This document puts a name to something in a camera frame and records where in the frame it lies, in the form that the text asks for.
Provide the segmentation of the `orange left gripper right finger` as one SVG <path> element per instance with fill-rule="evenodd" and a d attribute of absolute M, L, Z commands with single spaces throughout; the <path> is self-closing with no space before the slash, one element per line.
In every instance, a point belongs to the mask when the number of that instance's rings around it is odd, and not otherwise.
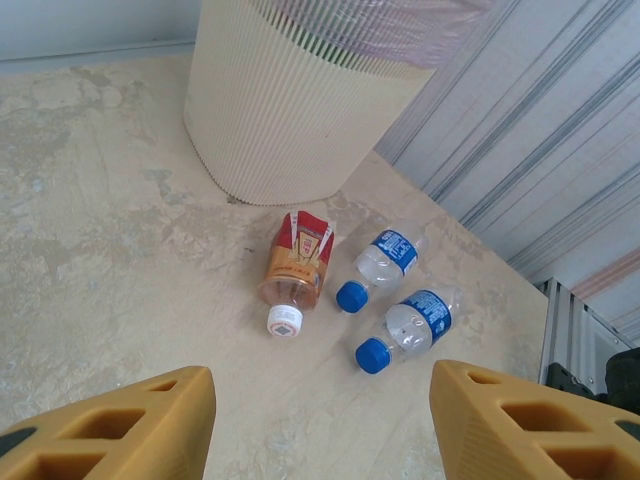
<path fill-rule="evenodd" d="M 639 417 L 613 406 L 439 360 L 430 409 L 448 479 L 639 476 Z"/>

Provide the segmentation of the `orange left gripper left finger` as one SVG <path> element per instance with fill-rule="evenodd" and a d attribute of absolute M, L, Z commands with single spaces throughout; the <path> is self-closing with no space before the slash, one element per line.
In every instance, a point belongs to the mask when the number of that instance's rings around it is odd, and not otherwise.
<path fill-rule="evenodd" d="M 201 479 L 216 417 L 189 366 L 22 420 L 1 434 L 4 479 Z"/>

